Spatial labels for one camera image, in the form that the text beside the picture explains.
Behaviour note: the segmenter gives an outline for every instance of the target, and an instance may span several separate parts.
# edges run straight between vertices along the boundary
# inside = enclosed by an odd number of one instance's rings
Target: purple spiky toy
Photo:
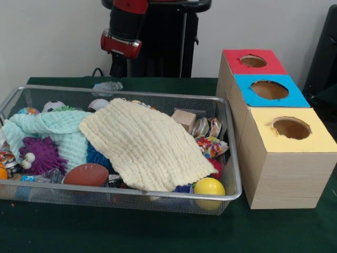
[[[28,174],[40,175],[54,168],[58,168],[62,174],[66,173],[67,160],[59,157],[52,138],[25,137],[23,143],[25,146],[19,150],[23,159],[21,166]]]

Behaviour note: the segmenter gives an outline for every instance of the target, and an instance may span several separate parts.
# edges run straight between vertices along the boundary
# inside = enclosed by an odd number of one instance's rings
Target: brown football
[[[77,186],[103,186],[109,171],[95,163],[86,163],[72,169],[64,178],[64,184]]]

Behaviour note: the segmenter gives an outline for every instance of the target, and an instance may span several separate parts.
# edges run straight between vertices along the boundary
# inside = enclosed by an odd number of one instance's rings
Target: green table
[[[92,87],[109,78],[31,78]],[[125,90],[214,95],[216,79],[123,79]],[[220,217],[0,201],[1,252],[336,252],[337,180],[316,209],[250,210],[245,195]]]

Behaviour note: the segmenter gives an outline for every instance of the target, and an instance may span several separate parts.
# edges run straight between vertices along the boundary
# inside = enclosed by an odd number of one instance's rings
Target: wooden box
[[[310,107],[271,50],[224,50],[216,96],[230,102],[237,148],[250,106]]]
[[[337,145],[310,108],[250,108],[238,151],[251,209],[315,208]]]
[[[287,75],[287,72],[271,50],[224,49],[221,54],[216,96],[229,100],[235,74]]]
[[[288,75],[234,75],[234,79],[229,101],[237,147],[250,107],[310,107]]]

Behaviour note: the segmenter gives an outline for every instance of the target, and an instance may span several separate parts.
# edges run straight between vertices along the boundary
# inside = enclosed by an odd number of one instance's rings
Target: wire mesh basket
[[[226,195],[139,191],[0,180],[0,199],[220,215],[230,201],[241,195],[241,178],[231,110],[229,103],[219,98],[29,85],[18,87],[11,92],[0,105],[0,116],[2,123],[4,123],[4,120],[9,119],[24,107],[33,107],[41,111],[48,101],[62,101],[66,105],[86,109],[93,100],[98,98],[108,101],[114,98],[125,98],[129,101],[139,100],[170,116],[176,109],[182,109],[195,113],[197,119],[217,117],[222,123],[219,139],[227,141],[230,145],[230,149],[226,153],[217,157],[222,166],[220,181],[225,187]]]

